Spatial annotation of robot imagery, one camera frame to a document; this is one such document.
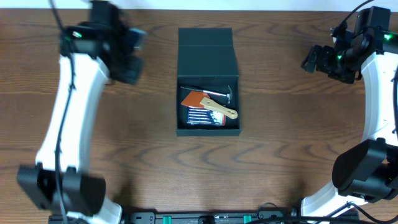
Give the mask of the black gift box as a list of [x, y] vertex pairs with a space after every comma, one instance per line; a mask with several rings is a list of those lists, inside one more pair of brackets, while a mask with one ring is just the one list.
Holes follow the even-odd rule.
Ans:
[[[208, 96], [238, 112], [237, 119], [226, 116], [224, 126], [191, 125], [187, 123], [188, 107], [181, 104], [191, 92], [180, 86], [228, 93], [233, 99], [227, 104], [222, 96]], [[178, 136], [238, 136], [241, 132], [239, 114], [239, 69], [231, 28], [179, 28], [177, 60], [176, 115]]]

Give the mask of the orange scraper wooden handle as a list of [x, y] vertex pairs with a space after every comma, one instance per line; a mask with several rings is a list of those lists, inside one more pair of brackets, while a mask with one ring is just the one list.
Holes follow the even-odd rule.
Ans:
[[195, 109], [206, 109], [211, 111], [219, 112], [231, 119], [238, 118], [238, 112], [227, 108], [225, 106], [221, 106], [214, 100], [212, 100], [207, 93], [199, 92], [199, 91], [191, 91], [181, 102], [182, 105], [195, 108]]

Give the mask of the screwdriver set blister pack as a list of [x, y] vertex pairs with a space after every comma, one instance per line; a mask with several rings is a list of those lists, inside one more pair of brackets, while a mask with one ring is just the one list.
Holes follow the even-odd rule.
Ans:
[[188, 108], [187, 123], [191, 125], [224, 126], [226, 116], [217, 111]]

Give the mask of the black handled claw hammer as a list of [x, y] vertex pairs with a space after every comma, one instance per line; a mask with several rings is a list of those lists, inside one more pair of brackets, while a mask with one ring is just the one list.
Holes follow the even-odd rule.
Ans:
[[195, 87], [192, 87], [192, 86], [180, 86], [180, 87], [182, 89], [184, 89], [184, 90], [199, 91], [199, 92], [207, 93], [207, 94], [210, 94], [210, 95], [225, 97], [227, 99], [227, 104], [230, 104], [231, 100], [233, 99], [233, 91], [232, 91], [230, 86], [228, 86], [228, 90], [229, 90], [228, 93], [219, 93], [219, 92], [210, 91], [210, 90], [202, 90], [202, 89], [195, 88]]

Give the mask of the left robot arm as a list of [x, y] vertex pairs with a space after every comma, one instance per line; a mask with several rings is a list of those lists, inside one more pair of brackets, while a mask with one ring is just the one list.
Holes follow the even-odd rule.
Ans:
[[123, 209], [106, 195], [106, 182], [90, 175], [91, 137], [98, 103], [110, 80], [134, 84], [141, 59], [134, 51], [144, 31], [120, 22], [84, 22], [60, 35], [60, 78], [45, 139], [32, 167], [17, 183], [39, 209], [60, 223], [120, 223]]

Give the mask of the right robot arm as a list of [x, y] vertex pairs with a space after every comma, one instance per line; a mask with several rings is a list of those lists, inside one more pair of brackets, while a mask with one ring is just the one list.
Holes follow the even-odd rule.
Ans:
[[334, 223], [351, 208], [397, 196], [397, 34], [389, 30], [391, 12], [364, 2], [331, 29], [333, 46], [314, 45], [301, 67], [342, 83], [362, 80], [365, 122], [361, 142], [336, 159], [332, 178], [300, 202], [299, 217]]

